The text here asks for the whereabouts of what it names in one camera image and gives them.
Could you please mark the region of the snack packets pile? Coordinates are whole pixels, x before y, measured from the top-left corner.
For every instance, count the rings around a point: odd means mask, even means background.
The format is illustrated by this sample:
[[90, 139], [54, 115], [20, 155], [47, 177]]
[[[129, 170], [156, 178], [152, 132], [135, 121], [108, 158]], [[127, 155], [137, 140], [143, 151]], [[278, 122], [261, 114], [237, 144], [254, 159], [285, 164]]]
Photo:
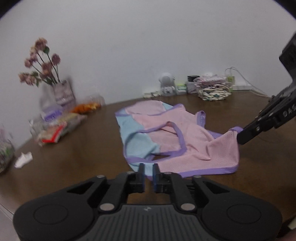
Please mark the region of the snack packets pile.
[[37, 134], [36, 142], [40, 146], [45, 144], [55, 144], [59, 142], [60, 138], [64, 135], [75, 130], [86, 119], [86, 115], [65, 113], [42, 128]]

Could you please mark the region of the folded floral clothes stack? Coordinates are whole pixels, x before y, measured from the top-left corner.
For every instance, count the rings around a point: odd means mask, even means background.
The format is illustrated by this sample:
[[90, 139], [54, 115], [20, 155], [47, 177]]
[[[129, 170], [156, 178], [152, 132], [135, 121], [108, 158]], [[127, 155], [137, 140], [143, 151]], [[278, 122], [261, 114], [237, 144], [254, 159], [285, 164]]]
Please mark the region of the folded floral clothes stack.
[[231, 95], [226, 76], [208, 73], [194, 80], [197, 95], [204, 101], [224, 100]]

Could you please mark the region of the white power strip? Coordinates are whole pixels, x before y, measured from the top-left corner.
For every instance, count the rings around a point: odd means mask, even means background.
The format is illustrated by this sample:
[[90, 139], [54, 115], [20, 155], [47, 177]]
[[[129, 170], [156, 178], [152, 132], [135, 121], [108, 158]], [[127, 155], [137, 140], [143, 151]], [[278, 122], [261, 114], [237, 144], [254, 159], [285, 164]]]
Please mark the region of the white power strip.
[[147, 92], [143, 94], [143, 98], [155, 98], [158, 96], [161, 96], [161, 94], [158, 91]]

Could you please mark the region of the pink blue purple garment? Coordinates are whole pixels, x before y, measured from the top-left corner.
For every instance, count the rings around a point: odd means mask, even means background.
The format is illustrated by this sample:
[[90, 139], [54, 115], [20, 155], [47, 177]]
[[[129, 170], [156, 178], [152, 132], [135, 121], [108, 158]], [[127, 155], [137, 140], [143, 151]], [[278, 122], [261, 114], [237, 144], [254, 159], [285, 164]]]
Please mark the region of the pink blue purple garment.
[[237, 135], [242, 128], [209, 131], [204, 111], [192, 114], [183, 104], [144, 100], [119, 110], [115, 117], [124, 158], [134, 171], [143, 163], [149, 179], [153, 164], [161, 172], [182, 177], [231, 174], [238, 169]]

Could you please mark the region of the white astronaut robot figure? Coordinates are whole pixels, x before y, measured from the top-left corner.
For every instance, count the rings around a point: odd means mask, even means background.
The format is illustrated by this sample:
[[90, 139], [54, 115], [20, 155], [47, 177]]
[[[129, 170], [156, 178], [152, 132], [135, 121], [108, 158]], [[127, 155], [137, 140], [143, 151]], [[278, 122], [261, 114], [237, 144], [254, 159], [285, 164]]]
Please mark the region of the white astronaut robot figure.
[[162, 96], [173, 96], [176, 94], [175, 78], [170, 73], [163, 73], [159, 77]]

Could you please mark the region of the green spray bottle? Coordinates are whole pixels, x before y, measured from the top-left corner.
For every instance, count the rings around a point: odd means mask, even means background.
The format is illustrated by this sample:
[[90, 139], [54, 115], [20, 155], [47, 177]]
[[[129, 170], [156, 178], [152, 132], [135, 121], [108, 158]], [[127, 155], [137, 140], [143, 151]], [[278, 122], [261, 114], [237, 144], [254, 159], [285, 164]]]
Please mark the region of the green spray bottle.
[[233, 91], [233, 86], [235, 84], [235, 77], [234, 76], [226, 76], [227, 86], [229, 87], [230, 91]]

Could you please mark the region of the green tissue packs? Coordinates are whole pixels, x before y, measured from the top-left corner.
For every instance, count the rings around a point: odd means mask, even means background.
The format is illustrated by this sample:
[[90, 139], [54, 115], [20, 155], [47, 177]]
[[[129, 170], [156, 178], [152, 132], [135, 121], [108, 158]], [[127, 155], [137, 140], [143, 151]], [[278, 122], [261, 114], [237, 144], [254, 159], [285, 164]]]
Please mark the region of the green tissue packs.
[[177, 95], [187, 94], [187, 85], [185, 83], [176, 84]]

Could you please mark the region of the purple plastic box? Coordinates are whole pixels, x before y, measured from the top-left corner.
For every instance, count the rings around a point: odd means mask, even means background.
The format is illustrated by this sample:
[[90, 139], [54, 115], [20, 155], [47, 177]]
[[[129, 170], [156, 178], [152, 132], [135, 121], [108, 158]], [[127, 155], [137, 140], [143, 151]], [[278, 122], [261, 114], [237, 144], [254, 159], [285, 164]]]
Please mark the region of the purple plastic box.
[[41, 117], [45, 122], [51, 122], [61, 116], [63, 113], [62, 106], [54, 104], [42, 109]]

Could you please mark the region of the purple knitted vase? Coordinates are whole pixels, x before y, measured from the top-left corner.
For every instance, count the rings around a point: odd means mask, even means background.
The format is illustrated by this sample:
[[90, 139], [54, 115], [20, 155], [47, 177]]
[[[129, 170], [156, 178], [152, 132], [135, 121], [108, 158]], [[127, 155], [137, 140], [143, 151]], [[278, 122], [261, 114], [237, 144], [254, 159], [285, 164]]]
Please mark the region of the purple knitted vase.
[[64, 110], [69, 111], [74, 108], [76, 99], [69, 81], [63, 80], [55, 84], [53, 86], [53, 94], [56, 104], [60, 105]]

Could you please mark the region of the clear box orange snacks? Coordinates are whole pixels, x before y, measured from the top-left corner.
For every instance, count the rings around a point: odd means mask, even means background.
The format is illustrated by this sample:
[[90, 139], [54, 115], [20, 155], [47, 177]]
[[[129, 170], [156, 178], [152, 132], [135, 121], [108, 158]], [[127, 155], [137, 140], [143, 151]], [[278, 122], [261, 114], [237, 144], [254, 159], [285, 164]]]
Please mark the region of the clear box orange snacks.
[[100, 109], [104, 105], [104, 98], [100, 94], [93, 94], [79, 101], [70, 112], [76, 114], [88, 114]]

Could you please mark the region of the pink artificial flower bouquet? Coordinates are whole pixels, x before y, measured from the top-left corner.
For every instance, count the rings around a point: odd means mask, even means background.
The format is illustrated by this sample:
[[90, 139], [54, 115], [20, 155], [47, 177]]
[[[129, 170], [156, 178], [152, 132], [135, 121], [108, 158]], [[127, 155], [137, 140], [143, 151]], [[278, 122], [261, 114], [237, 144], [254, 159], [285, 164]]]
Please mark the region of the pink artificial flower bouquet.
[[38, 38], [29, 54], [24, 60], [24, 66], [30, 71], [18, 74], [20, 83], [38, 87], [41, 83], [54, 86], [62, 82], [58, 70], [61, 58], [56, 53], [50, 56], [50, 48], [45, 38]]

